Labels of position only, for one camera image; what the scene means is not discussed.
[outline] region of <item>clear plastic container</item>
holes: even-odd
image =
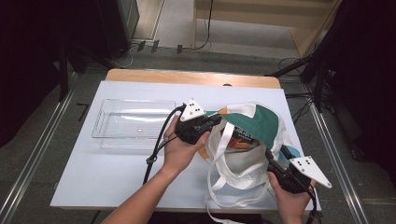
[[[111,100],[102,102],[92,137],[102,148],[153,149],[173,101]]]

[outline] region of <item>human hand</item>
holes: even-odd
[[[189,166],[195,152],[205,146],[207,138],[210,135],[210,132],[204,133],[195,145],[185,143],[175,135],[177,120],[178,116],[174,116],[169,128],[163,134],[163,136],[166,136],[169,139],[173,139],[175,137],[175,139],[165,145],[165,158],[163,168],[161,168],[162,172],[165,172],[173,178]]]
[[[268,177],[276,194],[277,210],[282,222],[284,224],[303,223],[304,210],[311,199],[309,195],[305,192],[292,194],[283,190],[272,172],[268,172]],[[315,186],[315,180],[311,180],[311,186]]]

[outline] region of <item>human arm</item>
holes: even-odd
[[[175,116],[164,136],[172,139],[178,116]],[[190,164],[195,152],[205,145],[209,133],[204,133],[195,145],[175,138],[165,145],[162,168],[145,185],[115,209],[102,223],[147,223],[161,197],[175,178]]]
[[[283,190],[272,172],[268,172],[268,177],[276,194],[277,210],[283,224],[302,224],[304,210],[311,199],[309,195],[305,192],[292,194]],[[311,186],[315,186],[315,180],[311,181]]]

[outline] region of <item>white tote bag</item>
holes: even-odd
[[[218,114],[222,117],[221,123],[213,127],[206,146],[200,150],[210,162],[207,174],[210,197],[221,208],[244,207],[257,202],[268,189],[265,149],[271,149],[277,159],[282,145],[292,148],[291,141],[283,119],[264,105],[228,105]],[[219,172],[219,179],[213,184],[210,176],[214,169]],[[226,184],[240,190],[258,186],[262,189],[252,198],[220,202],[216,191]]]

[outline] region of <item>white tabletop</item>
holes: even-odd
[[[285,120],[291,142],[300,150],[301,144],[290,117],[285,94],[281,89],[102,81],[82,126],[78,140],[64,169],[50,206],[69,209],[115,208],[138,190],[143,182],[147,152],[134,149],[101,148],[101,139],[93,138],[102,102],[105,99],[175,101],[177,106],[194,98],[205,110],[217,111],[229,104],[259,102],[268,105]],[[163,164],[160,154],[151,175]],[[205,211],[208,195],[206,176],[209,164],[198,153],[190,166],[169,186],[158,210]],[[254,189],[247,194],[255,193]],[[234,201],[241,196],[231,187],[220,192],[220,199]],[[209,200],[209,208],[219,209]],[[238,212],[276,210],[276,200],[267,193],[259,202]]]

